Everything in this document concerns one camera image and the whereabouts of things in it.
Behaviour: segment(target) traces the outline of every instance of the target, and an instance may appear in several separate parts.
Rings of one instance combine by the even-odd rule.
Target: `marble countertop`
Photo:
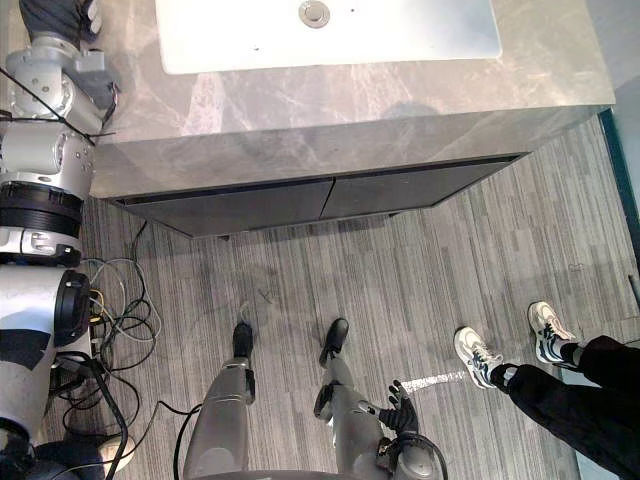
[[[18,2],[11,2],[10,15],[0,19],[3,28],[9,25],[0,34],[8,39],[3,42],[8,51],[23,48],[28,40],[19,20]],[[333,158],[337,150],[329,151],[328,146],[321,145],[312,135],[316,129],[326,132],[326,128],[376,123],[397,128],[397,122],[411,119],[429,129],[425,119],[439,121],[443,117],[467,122],[477,118],[476,128],[487,121],[480,120],[486,116],[477,116],[482,112],[551,112],[561,107],[614,103],[609,74],[584,0],[494,0],[503,55],[493,60],[176,76],[162,70],[154,0],[103,0],[102,4],[105,23],[98,46],[108,52],[122,77],[119,108],[109,126],[116,134],[102,139],[98,149],[92,193],[102,197],[320,176],[423,161],[402,152],[386,155],[386,160],[368,160],[362,158],[358,148],[354,148],[351,160]],[[549,116],[538,116],[539,121],[542,118]],[[444,131],[451,130],[450,122],[440,124]],[[461,135],[464,133],[462,126],[456,128]],[[269,132],[274,135],[265,137]],[[264,138],[269,139],[267,146]],[[331,141],[340,143],[340,138],[332,137]],[[171,155],[176,145],[181,153],[197,158],[176,161]],[[475,154],[478,150],[473,145],[460,152],[456,148],[451,152],[451,145],[447,148],[450,158],[462,158],[453,155]],[[479,150],[493,154],[499,149]],[[292,155],[278,163],[279,151]],[[242,171],[236,166],[240,154]],[[125,176],[128,181],[122,182]]]
[[[494,0],[504,50],[497,60],[198,75],[162,70],[154,0],[102,4],[98,46],[121,74],[123,90],[110,127],[117,134],[104,142],[613,102],[584,0]],[[26,44],[20,27],[11,23],[11,50]]]

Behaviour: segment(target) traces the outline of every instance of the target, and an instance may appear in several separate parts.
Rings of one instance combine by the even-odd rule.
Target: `wall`
[[[587,0],[616,90],[614,115],[640,205],[640,1]]]

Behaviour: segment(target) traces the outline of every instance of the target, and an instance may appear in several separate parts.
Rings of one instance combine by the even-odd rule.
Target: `dark gray cabinet front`
[[[430,207],[519,155],[337,178],[322,219]]]
[[[130,212],[193,237],[317,221],[333,179],[124,200]]]

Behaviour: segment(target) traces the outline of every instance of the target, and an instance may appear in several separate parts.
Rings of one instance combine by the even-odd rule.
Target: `black pants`
[[[575,450],[625,480],[640,479],[640,349],[596,338],[579,371],[602,388],[565,385],[532,365],[499,388]]]

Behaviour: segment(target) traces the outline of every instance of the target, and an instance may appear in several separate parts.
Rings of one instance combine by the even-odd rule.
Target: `robot leg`
[[[364,396],[355,390],[341,356],[329,354],[326,367],[315,413],[320,419],[333,419],[338,471],[362,479],[387,480],[388,473],[376,466],[378,444],[384,436],[380,422],[358,408]]]
[[[246,470],[247,407],[255,395],[247,358],[226,362],[198,416],[184,465],[186,480]]]

